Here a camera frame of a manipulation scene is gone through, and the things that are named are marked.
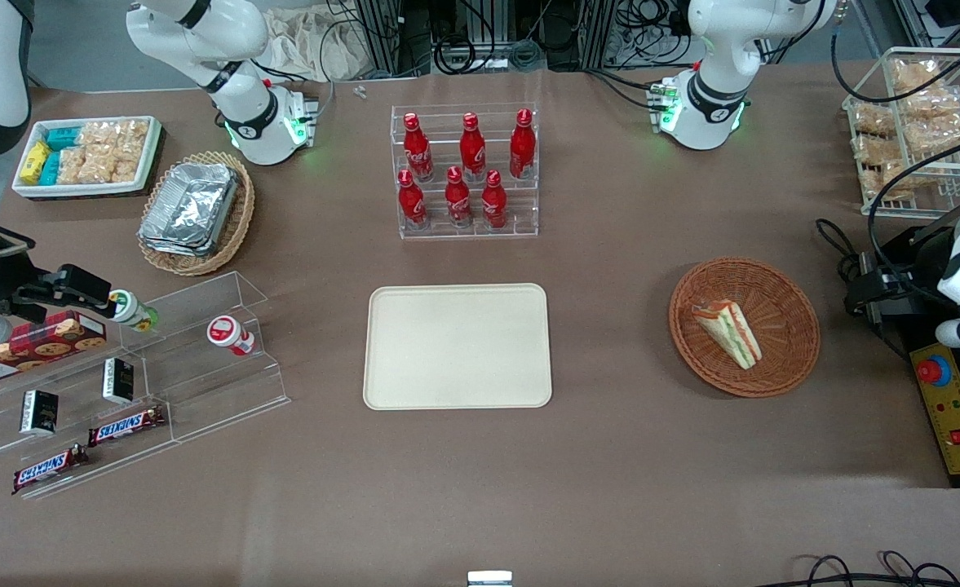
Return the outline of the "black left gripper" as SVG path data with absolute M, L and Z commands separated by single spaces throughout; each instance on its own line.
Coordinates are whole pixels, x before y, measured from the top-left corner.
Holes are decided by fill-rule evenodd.
M 900 290 L 885 297 L 881 274 L 864 274 L 847 283 L 848 313 L 860 317 L 872 330 L 881 330 L 883 320 L 912 320 L 915 317 L 957 317 L 960 309 L 938 290 L 952 256 L 953 229 L 938 229 L 916 241 L 918 229 L 905 229 L 881 240 L 881 252 L 907 278 L 897 280 Z

